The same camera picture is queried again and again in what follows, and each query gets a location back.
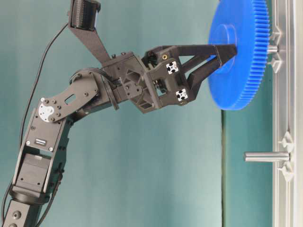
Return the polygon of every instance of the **teal wall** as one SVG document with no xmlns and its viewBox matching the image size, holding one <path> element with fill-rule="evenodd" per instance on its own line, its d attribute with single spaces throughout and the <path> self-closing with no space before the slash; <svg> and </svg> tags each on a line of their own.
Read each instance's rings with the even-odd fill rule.
<svg viewBox="0 0 303 227">
<path fill-rule="evenodd" d="M 69 0 L 3 1 L 0 8 L 0 195 L 13 174 L 21 117 L 47 42 Z M 110 54 L 204 44 L 217 0 L 102 0 L 98 32 Z M 70 31 L 47 56 L 34 97 L 53 96 L 98 62 Z M 221 112 L 207 84 L 198 100 L 141 114 L 131 103 L 95 113 L 70 133 L 63 183 L 44 227 L 222 226 Z"/>
</svg>

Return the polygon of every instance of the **wire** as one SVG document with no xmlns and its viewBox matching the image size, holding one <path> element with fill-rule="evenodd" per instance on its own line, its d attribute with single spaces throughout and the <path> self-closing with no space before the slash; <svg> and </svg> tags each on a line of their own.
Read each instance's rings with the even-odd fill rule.
<svg viewBox="0 0 303 227">
<path fill-rule="evenodd" d="M 35 227 L 39 227 L 39 226 L 41 225 L 41 223 L 44 221 L 44 219 L 46 218 L 47 213 L 48 213 L 48 211 L 50 210 L 50 208 L 51 208 L 51 206 L 52 206 L 52 204 L 53 204 L 53 200 L 55 199 L 55 196 L 56 196 L 56 194 L 57 194 L 57 191 L 58 191 L 58 188 L 59 188 L 59 186 L 60 186 L 60 184 L 61 184 L 62 178 L 63 178 L 63 175 L 62 175 L 62 172 L 60 172 L 60 173 L 59 173 L 58 180 L 57 180 L 57 183 L 56 183 L 55 188 L 54 188 L 54 190 L 53 190 L 52 197 L 51 197 L 51 199 L 49 200 L 49 202 L 48 202 L 48 204 L 47 204 L 47 207 L 46 207 L 46 209 L 45 209 L 43 215 L 41 216 L 40 220 L 38 221 L 38 223 L 37 223 L 37 225 L 36 225 Z"/>
<path fill-rule="evenodd" d="M 25 113 L 23 115 L 23 118 L 22 118 L 22 123 L 21 123 L 21 128 L 20 128 L 20 136 L 19 136 L 19 146 L 21 147 L 22 145 L 22 137 L 23 137 L 23 131 L 24 131 L 24 125 L 25 125 L 25 120 L 26 120 L 26 117 L 27 117 L 27 114 L 28 114 L 28 110 L 29 110 L 29 107 L 30 107 L 30 104 L 32 102 L 32 99 L 33 99 L 33 96 L 34 96 L 34 92 L 36 90 L 36 87 L 37 87 L 37 84 L 38 84 L 38 81 L 39 81 L 39 78 L 40 78 L 40 74 L 41 74 L 41 71 L 42 71 L 42 67 L 43 67 L 43 63 L 44 63 L 44 60 L 45 60 L 45 57 L 47 55 L 47 52 L 49 51 L 50 47 L 52 46 L 52 44 L 54 43 L 54 41 L 58 38 L 58 36 L 62 33 L 62 31 L 67 27 L 68 23 L 66 23 L 61 29 L 60 31 L 53 37 L 53 39 L 50 41 L 50 43 L 47 45 L 44 53 L 43 53 L 43 56 L 42 56 L 42 59 L 40 61 L 40 65 L 39 65 L 39 69 L 38 69 L 38 73 L 37 73 L 37 76 L 36 76 L 36 79 L 35 79 L 35 82 L 34 82 L 34 85 L 32 87 L 32 90 L 31 90 L 31 93 L 30 93 L 30 97 L 29 97 L 29 100 L 27 102 L 27 106 L 26 106 L 26 109 L 25 109 Z"/>
<path fill-rule="evenodd" d="M 28 110 L 30 108 L 30 104 L 32 102 L 32 99 L 33 99 L 33 96 L 34 96 L 34 93 L 35 93 L 35 90 L 36 90 L 36 87 L 37 87 L 37 84 L 38 84 L 38 81 L 40 79 L 40 75 L 41 75 L 41 71 L 42 71 L 42 67 L 43 67 L 43 64 L 44 64 L 44 61 L 45 61 L 45 57 L 50 49 L 50 47 L 53 45 L 54 41 L 58 38 L 58 36 L 63 32 L 63 30 L 67 27 L 68 23 L 65 23 L 63 25 L 63 27 L 60 29 L 60 31 L 52 38 L 52 40 L 49 42 L 49 44 L 47 45 L 43 55 L 42 55 L 42 58 L 41 58 L 41 61 L 40 61 L 40 64 L 39 64 L 39 68 L 38 68 L 38 73 L 36 75 L 36 78 L 35 78 L 35 81 L 34 81 L 34 84 L 33 84 L 33 87 L 32 87 L 32 90 L 31 90 L 31 93 L 30 93 L 30 97 L 28 99 L 28 102 L 27 102 L 27 105 L 26 105 L 26 108 L 25 108 L 25 112 L 24 112 L 24 115 L 23 115 L 23 118 L 22 118 L 22 122 L 21 122 L 21 128 L 20 128 L 20 135 L 19 135 L 19 148 L 21 148 L 22 146 L 22 138 L 23 138 L 23 131 L 24 131 L 24 125 L 25 125 L 25 121 L 26 121 L 26 118 L 27 118 L 27 114 L 28 114 Z M 5 195 L 3 197 L 3 200 L 2 200 L 2 206 L 1 206 L 1 220 L 2 220 L 2 226 L 4 225 L 4 210 L 5 210 L 5 203 L 6 203 L 6 200 L 7 200 L 7 197 L 8 197 L 8 194 L 9 194 L 9 191 L 12 187 L 12 181 L 10 182 L 9 186 L 7 187 L 7 190 L 5 191 Z M 52 205 L 53 203 L 53 197 L 54 197 L 54 193 L 52 194 L 52 199 L 50 200 L 49 204 Z M 47 215 L 47 212 L 48 210 L 45 210 L 44 214 L 42 215 L 41 219 L 39 220 L 38 223 L 42 223 L 42 221 L 44 220 L 44 218 L 46 217 Z"/>
<path fill-rule="evenodd" d="M 8 195 L 9 195 L 9 191 L 10 191 L 12 182 L 13 182 L 13 179 L 11 179 L 11 181 L 10 181 L 10 183 L 9 183 L 9 186 L 8 186 L 7 189 L 6 189 L 5 194 L 4 194 L 4 197 L 3 197 L 3 200 L 2 200 L 2 205 L 1 205 L 1 220 L 2 220 L 2 224 L 4 224 L 4 210 L 5 210 L 6 198 L 7 198 Z"/>
</svg>

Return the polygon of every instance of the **bolt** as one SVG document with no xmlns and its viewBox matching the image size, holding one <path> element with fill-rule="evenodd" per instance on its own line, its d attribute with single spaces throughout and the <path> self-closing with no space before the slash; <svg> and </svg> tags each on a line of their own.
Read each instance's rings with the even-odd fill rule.
<svg viewBox="0 0 303 227">
<path fill-rule="evenodd" d="M 13 213 L 13 218 L 15 219 L 15 220 L 18 220 L 18 219 L 20 219 L 21 218 L 21 212 L 20 211 L 15 211 L 14 213 Z"/>
</svg>

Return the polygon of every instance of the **plastic gear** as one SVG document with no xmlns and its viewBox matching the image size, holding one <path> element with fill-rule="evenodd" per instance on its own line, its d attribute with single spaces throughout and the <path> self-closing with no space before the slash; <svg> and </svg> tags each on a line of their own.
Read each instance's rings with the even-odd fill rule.
<svg viewBox="0 0 303 227">
<path fill-rule="evenodd" d="M 240 110 L 255 96 L 267 65 L 269 15 L 266 0 L 221 0 L 209 44 L 236 44 L 238 54 L 208 79 L 216 104 Z"/>
</svg>

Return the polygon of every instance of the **metal peg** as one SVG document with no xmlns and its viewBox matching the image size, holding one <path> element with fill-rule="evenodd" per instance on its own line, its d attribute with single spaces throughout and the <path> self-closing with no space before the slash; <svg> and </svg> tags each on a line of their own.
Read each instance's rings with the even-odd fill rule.
<svg viewBox="0 0 303 227">
<path fill-rule="evenodd" d="M 245 162 L 286 162 L 290 160 L 288 152 L 248 152 L 244 154 Z"/>
<path fill-rule="evenodd" d="M 279 48 L 277 45 L 269 45 L 268 46 L 268 54 L 272 54 L 272 53 L 278 53 L 279 52 Z"/>
</svg>

